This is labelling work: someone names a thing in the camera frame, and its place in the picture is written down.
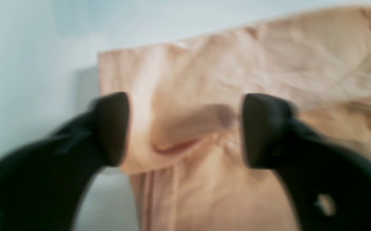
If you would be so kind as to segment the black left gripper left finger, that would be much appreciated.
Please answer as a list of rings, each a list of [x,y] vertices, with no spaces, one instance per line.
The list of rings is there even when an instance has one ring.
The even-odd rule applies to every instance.
[[[130,119],[125,92],[48,138],[0,159],[0,231],[71,231],[92,179],[124,159]]]

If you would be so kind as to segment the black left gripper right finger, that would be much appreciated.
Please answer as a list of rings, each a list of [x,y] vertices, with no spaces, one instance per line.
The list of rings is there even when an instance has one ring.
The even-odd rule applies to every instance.
[[[296,119],[281,98],[251,93],[241,105],[245,164],[276,173],[302,231],[371,231],[371,161]]]

